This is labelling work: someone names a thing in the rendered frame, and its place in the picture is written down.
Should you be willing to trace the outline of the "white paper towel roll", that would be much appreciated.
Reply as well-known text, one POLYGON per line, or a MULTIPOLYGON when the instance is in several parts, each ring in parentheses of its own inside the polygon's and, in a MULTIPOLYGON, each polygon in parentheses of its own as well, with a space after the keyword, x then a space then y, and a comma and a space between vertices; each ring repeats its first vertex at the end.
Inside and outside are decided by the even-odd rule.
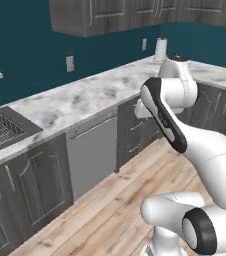
POLYGON ((154 59, 156 61, 163 61, 167 52, 167 39, 165 37, 159 37, 156 41, 154 59))

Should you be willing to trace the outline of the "grey drawer stack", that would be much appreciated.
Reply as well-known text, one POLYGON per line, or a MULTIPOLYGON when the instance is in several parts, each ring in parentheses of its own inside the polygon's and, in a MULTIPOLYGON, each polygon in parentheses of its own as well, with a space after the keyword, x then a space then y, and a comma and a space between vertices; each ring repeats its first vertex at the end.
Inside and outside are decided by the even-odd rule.
POLYGON ((163 134, 153 118, 138 119, 134 108, 139 96, 118 106, 116 171, 163 134))

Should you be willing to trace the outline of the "grey lower cupboard run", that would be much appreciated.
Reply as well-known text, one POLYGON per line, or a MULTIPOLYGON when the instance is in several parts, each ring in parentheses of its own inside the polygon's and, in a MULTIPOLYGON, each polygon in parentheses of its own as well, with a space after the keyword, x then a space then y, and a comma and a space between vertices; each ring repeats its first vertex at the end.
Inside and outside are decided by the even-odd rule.
POLYGON ((198 83, 196 103, 177 117, 190 126, 226 135, 226 90, 198 83))

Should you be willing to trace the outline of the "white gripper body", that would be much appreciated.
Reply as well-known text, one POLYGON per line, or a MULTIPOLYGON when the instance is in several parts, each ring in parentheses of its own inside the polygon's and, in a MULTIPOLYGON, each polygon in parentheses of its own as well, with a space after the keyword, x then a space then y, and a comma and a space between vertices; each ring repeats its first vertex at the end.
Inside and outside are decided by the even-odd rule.
POLYGON ((141 100, 137 101, 134 108, 134 114, 138 119, 152 118, 151 113, 148 111, 148 109, 145 107, 141 100))

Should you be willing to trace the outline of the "grey dishwasher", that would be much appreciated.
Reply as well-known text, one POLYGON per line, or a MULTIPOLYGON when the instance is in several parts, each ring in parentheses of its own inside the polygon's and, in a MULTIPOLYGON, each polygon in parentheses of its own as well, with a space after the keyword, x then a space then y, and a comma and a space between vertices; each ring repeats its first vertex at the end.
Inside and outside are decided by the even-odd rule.
POLYGON ((66 133, 74 200, 116 170, 117 108, 104 110, 66 133))

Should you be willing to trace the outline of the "grey upper cupboard run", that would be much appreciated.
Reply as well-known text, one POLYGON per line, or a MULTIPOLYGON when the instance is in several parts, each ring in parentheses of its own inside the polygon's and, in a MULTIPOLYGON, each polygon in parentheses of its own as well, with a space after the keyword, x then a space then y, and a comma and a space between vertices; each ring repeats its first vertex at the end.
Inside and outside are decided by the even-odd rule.
POLYGON ((159 0, 49 0, 54 32, 91 37, 154 23, 159 0))
POLYGON ((160 0, 159 23, 187 22, 226 26, 226 0, 160 0))

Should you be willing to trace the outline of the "grey cupboard run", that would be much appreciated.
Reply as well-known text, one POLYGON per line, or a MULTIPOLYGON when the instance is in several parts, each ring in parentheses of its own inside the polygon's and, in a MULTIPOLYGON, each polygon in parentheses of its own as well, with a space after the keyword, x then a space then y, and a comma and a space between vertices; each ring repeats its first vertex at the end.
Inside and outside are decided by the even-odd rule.
POLYGON ((226 90, 198 83, 196 103, 177 117, 190 126, 226 135, 226 90))
POLYGON ((91 37, 154 23, 159 0, 49 0, 54 32, 91 37))
POLYGON ((187 22, 226 26, 226 0, 160 0, 159 23, 187 22))

